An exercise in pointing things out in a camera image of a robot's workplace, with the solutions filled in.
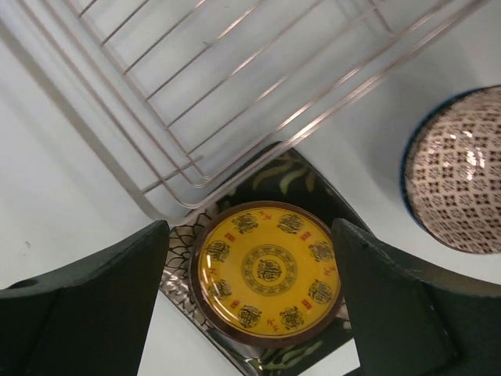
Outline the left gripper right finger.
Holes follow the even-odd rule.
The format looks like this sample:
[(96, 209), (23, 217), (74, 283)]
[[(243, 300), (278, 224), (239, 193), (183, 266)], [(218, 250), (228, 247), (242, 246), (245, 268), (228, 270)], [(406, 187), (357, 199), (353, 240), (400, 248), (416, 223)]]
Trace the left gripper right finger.
[(436, 266), (335, 219), (355, 375), (498, 375), (500, 286)]

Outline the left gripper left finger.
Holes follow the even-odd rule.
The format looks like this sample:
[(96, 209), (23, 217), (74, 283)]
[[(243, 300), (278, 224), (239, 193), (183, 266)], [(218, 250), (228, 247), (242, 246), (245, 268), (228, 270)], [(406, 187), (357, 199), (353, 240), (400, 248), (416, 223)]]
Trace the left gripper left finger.
[(156, 221), (1, 291), (3, 375), (136, 375), (169, 247)]

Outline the yellow round patterned plate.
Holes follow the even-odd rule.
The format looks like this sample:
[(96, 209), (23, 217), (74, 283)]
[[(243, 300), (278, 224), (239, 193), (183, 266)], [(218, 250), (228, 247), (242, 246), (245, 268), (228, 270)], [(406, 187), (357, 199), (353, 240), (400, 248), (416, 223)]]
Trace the yellow round patterned plate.
[(249, 346), (307, 341), (342, 305), (330, 230), (276, 201), (240, 204), (210, 221), (193, 245), (189, 282), (211, 325)]

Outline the brown patterned white bowl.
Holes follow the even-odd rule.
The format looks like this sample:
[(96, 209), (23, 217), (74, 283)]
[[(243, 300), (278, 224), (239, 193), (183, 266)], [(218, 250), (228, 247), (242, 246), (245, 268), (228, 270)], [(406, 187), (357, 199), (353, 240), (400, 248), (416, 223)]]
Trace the brown patterned white bowl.
[(500, 252), (500, 87), (435, 107), (402, 155), (400, 190), (418, 226), (456, 251)]

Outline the metal wire dish rack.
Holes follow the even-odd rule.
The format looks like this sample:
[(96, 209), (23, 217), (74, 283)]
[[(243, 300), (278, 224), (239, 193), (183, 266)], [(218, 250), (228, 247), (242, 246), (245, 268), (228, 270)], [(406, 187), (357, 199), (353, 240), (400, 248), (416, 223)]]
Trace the metal wire dish rack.
[(4, 1), (8, 48), (143, 210), (214, 199), (299, 144), (480, 1)]

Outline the black square floral plate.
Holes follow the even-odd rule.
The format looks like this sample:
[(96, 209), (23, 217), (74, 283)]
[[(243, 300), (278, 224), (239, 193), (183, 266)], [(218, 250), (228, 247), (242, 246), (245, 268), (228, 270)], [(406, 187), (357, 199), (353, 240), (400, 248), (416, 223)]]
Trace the black square floral plate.
[(291, 149), (257, 170), (194, 220), (171, 231), (160, 290), (232, 363), (239, 375), (298, 375), (352, 339), (344, 302), (333, 323), (315, 337), (278, 349), (259, 348), (245, 346), (218, 331), (196, 303), (189, 284), (189, 262), (202, 232), (217, 215), (253, 201), (296, 205), (327, 226), (340, 218), (366, 227), (326, 178), (298, 151)]

